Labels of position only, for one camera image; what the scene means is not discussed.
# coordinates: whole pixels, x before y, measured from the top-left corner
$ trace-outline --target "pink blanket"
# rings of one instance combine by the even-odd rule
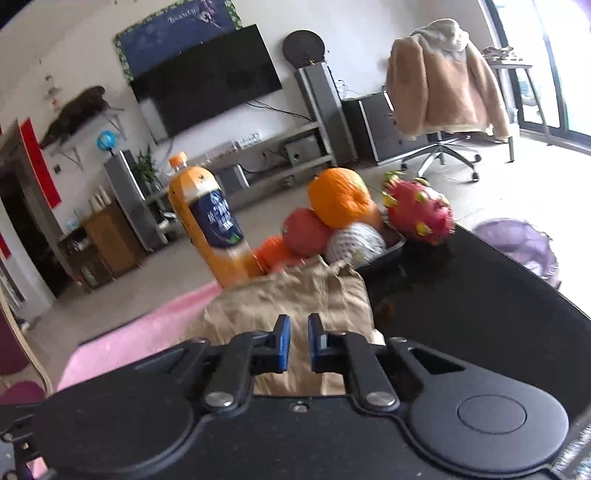
[[[189,323],[221,291],[217,282],[211,282],[82,345],[68,360],[57,389],[63,390],[166,350],[183,337]],[[47,471],[42,459],[33,461],[30,468],[34,478]]]

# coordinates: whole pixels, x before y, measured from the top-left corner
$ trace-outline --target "tall speaker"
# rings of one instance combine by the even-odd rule
[[[121,205],[131,228],[142,247],[148,252],[166,245],[166,237],[160,233],[156,220],[145,204],[145,195],[132,174],[134,158],[129,150],[120,151],[107,160],[103,166],[109,177],[113,193]]]
[[[323,61],[308,65],[298,69],[295,78],[308,111],[320,123],[320,133],[325,144],[332,149],[337,164],[341,166],[357,158],[339,92],[328,65]]]

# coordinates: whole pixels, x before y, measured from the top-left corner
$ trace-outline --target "dragon fruit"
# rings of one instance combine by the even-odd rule
[[[390,224],[407,238],[437,245],[454,232],[447,198],[426,180],[405,181],[397,172],[387,173],[382,195]]]

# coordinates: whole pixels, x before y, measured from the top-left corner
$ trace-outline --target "brown fleece jacket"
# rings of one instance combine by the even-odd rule
[[[455,20],[437,20],[394,42],[386,82],[397,128],[508,138],[509,120],[491,68]]]

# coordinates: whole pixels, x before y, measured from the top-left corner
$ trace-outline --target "glass door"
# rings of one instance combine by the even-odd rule
[[[499,38],[532,78],[552,135],[591,144],[589,0],[487,0]],[[541,117],[523,70],[511,72],[522,128],[541,132]]]

